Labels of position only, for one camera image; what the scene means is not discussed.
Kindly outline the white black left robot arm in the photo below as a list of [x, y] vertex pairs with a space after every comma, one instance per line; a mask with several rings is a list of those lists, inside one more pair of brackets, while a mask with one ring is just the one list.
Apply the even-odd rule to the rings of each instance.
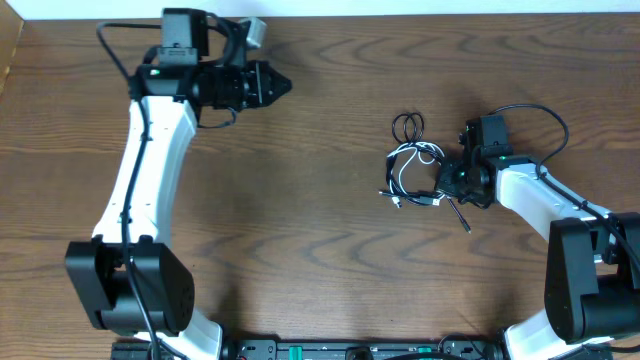
[[192, 274], [171, 250], [182, 163], [202, 108], [267, 107], [291, 89], [266, 61], [138, 67], [129, 80], [130, 127], [112, 195], [90, 241], [70, 243], [65, 255], [93, 327], [165, 345], [187, 359], [221, 357], [222, 329], [195, 310]]

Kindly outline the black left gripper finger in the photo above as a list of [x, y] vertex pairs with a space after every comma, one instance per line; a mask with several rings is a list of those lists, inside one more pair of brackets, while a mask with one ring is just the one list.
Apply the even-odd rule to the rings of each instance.
[[261, 80], [268, 86], [291, 86], [292, 82], [285, 75], [281, 74], [267, 61], [260, 63]]
[[263, 89], [259, 97], [259, 106], [268, 107], [292, 90], [291, 84]]

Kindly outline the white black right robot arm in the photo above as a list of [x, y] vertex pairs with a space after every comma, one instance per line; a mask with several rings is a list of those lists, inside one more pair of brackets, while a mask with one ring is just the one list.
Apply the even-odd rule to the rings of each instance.
[[589, 203], [525, 156], [446, 161], [436, 187], [460, 203], [502, 205], [548, 244], [544, 307], [504, 331], [504, 357], [607, 357], [638, 334], [638, 213]]

